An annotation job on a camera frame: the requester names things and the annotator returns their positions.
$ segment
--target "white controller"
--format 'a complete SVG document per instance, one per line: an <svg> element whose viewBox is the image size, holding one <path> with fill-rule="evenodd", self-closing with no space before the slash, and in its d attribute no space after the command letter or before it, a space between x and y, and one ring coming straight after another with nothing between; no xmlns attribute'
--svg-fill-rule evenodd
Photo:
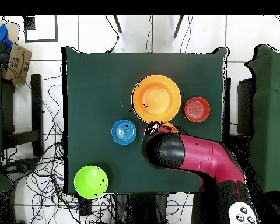
<svg viewBox="0 0 280 224"><path fill-rule="evenodd" d="M230 224L257 224L256 216L249 205L235 202L228 210Z"/></svg>

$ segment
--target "red bowl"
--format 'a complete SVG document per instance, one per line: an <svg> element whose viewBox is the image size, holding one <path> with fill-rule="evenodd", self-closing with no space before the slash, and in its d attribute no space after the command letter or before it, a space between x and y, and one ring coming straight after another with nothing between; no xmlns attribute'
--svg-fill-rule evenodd
<svg viewBox="0 0 280 224"><path fill-rule="evenodd" d="M208 102L201 97L194 97L185 104L185 116L192 122L198 123L207 119L210 112Z"/></svg>

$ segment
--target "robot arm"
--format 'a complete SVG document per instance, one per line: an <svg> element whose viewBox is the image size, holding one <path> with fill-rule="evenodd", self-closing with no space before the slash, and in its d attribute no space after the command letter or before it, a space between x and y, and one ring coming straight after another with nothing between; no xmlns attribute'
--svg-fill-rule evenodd
<svg viewBox="0 0 280 224"><path fill-rule="evenodd" d="M155 167L208 174L215 181L218 224L256 224L243 171L223 145L152 122L145 130L142 153Z"/></svg>

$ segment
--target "bowl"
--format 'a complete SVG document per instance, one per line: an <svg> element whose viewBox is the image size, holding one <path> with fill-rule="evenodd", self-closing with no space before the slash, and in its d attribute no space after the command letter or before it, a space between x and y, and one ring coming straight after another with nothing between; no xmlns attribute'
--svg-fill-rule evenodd
<svg viewBox="0 0 280 224"><path fill-rule="evenodd" d="M128 120L118 120L111 129L113 140L121 145L130 144L135 140L136 134L136 126Z"/></svg>
<svg viewBox="0 0 280 224"><path fill-rule="evenodd" d="M108 177L100 167L89 165L76 173L73 184L81 197L93 200L107 191Z"/></svg>
<svg viewBox="0 0 280 224"><path fill-rule="evenodd" d="M185 116L192 122L198 123L207 119L210 108L208 102L201 97L188 100L184 107Z"/></svg>
<svg viewBox="0 0 280 224"><path fill-rule="evenodd" d="M134 113L144 122L169 122L179 112L179 87L170 78L151 75L143 78L132 91Z"/></svg>

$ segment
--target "green bowl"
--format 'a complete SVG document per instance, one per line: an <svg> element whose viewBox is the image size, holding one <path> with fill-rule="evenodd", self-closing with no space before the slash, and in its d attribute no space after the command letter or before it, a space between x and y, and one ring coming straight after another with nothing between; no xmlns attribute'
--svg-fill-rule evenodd
<svg viewBox="0 0 280 224"><path fill-rule="evenodd" d="M85 166L76 173L73 183L81 197L93 200L107 191L108 177L100 167Z"/></svg>

